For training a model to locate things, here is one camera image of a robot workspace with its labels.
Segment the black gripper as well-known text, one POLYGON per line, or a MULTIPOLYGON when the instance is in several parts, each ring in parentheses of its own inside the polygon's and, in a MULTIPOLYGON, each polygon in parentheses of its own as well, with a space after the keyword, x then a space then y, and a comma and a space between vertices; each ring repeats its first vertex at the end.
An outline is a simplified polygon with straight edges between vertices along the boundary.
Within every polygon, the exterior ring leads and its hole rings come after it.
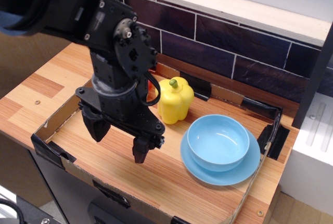
POLYGON ((164 143, 165 127, 149 109, 159 101, 160 95, 146 101, 148 80, 160 92, 158 81, 149 72, 138 82, 130 82, 119 89, 93 75, 91 88, 80 87, 75 91, 91 137, 100 142, 111 125, 135 136, 132 153, 137 164, 144 163, 150 149, 160 148, 164 143))

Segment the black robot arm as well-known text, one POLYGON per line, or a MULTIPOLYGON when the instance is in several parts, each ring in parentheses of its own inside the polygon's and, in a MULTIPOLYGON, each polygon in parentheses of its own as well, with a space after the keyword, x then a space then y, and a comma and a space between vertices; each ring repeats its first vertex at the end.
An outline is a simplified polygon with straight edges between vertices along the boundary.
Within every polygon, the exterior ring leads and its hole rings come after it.
POLYGON ((44 33, 87 46, 92 86, 76 90, 83 121, 95 141, 111 126, 134 137, 136 163, 164 142, 164 125, 149 110, 148 86, 157 51, 137 25, 137 15, 120 0, 1 0, 1 32, 10 36, 44 33))

